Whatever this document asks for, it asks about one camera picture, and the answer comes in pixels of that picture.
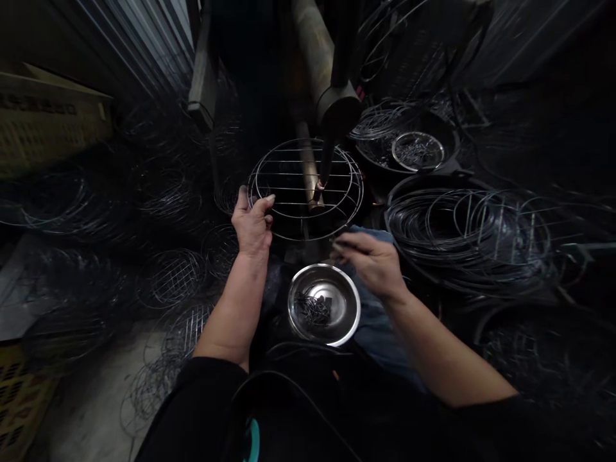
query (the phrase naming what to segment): forearm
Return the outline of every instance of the forearm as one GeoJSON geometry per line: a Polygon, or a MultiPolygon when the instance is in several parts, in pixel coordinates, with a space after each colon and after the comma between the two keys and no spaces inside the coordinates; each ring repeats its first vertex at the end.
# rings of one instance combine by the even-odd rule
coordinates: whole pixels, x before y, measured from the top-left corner
{"type": "Polygon", "coordinates": [[[441,401],[462,407],[517,395],[492,366],[409,291],[385,300],[385,306],[417,372],[441,401]]]}
{"type": "Polygon", "coordinates": [[[226,359],[248,371],[250,343],[259,322],[267,272],[267,255],[237,256],[193,356],[226,359]]]}

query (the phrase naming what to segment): hand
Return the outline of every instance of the hand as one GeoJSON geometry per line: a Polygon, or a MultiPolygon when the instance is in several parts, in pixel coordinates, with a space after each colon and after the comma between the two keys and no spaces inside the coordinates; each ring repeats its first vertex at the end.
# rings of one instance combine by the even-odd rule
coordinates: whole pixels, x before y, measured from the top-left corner
{"type": "Polygon", "coordinates": [[[351,262],[366,287],[381,299],[407,293],[398,252],[389,243],[366,233],[344,233],[334,241],[332,257],[351,262]]]}
{"type": "Polygon", "coordinates": [[[276,196],[272,194],[256,201],[252,209],[248,207],[248,189],[246,186],[239,188],[237,203],[231,223],[237,233],[239,253],[251,258],[268,258],[271,245],[271,224],[273,217],[266,215],[274,205],[276,196]]]}

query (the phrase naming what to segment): yellow plastic crate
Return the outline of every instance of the yellow plastic crate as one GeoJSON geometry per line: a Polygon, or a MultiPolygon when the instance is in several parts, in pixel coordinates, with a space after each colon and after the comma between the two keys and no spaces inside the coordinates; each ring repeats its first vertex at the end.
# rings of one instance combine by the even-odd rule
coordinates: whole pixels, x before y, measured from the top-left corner
{"type": "Polygon", "coordinates": [[[23,460],[57,384],[28,372],[19,345],[0,347],[0,461],[23,460]]]}
{"type": "Polygon", "coordinates": [[[110,138],[111,101],[30,64],[0,61],[0,178],[48,167],[110,138]]]}

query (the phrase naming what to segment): metal bowl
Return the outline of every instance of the metal bowl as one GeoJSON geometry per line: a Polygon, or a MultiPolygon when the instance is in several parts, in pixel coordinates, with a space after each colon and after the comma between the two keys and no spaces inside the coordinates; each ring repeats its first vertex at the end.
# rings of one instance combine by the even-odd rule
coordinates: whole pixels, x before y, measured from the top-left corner
{"type": "Polygon", "coordinates": [[[359,293],[351,278],[343,271],[324,263],[301,269],[292,279],[287,301],[291,328],[300,338],[338,347],[346,343],[357,330],[359,293]],[[307,323],[295,300],[298,294],[331,299],[331,311],[326,325],[307,323]]]}

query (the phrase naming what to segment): concrete floor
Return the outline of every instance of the concrete floor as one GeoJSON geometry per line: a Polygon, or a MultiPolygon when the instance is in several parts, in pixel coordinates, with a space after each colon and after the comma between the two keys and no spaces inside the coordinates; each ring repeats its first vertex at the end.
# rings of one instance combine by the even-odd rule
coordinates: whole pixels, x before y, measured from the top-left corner
{"type": "MultiPolygon", "coordinates": [[[[151,324],[138,325],[65,377],[56,392],[28,462],[131,462],[149,422],[129,435],[121,425],[121,406],[127,389],[144,366],[160,351],[162,334],[151,324]]],[[[130,406],[122,408],[124,421],[130,406]]]]}

